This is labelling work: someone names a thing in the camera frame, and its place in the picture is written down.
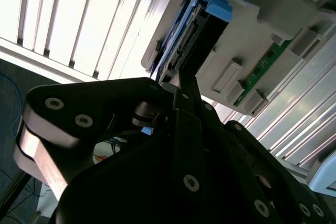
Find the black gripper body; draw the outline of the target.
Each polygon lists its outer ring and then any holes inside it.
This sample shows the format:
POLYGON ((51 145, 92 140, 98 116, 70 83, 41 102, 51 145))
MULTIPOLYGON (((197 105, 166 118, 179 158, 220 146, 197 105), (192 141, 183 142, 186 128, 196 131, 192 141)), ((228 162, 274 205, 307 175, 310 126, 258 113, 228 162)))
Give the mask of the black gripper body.
POLYGON ((201 133, 154 136, 78 175, 54 223, 259 223, 229 147, 231 134, 210 152, 201 133))

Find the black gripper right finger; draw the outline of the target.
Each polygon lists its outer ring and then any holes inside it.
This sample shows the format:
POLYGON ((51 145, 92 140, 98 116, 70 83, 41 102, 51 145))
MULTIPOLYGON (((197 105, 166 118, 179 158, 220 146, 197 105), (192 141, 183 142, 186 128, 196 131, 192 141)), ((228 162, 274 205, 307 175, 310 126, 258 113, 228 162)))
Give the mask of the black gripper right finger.
POLYGON ((322 197, 297 181, 241 124, 223 124, 202 101, 196 72, 188 92, 205 132, 224 221, 231 223, 335 223, 322 197))

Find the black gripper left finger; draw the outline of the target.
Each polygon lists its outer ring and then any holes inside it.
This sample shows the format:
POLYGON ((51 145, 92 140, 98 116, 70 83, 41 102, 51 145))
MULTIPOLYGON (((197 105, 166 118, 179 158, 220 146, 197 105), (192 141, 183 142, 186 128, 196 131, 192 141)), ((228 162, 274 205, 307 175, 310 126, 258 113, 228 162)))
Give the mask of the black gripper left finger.
POLYGON ((197 94, 149 78, 56 84, 26 96, 19 166, 59 201, 116 187, 198 191, 204 179, 197 94))

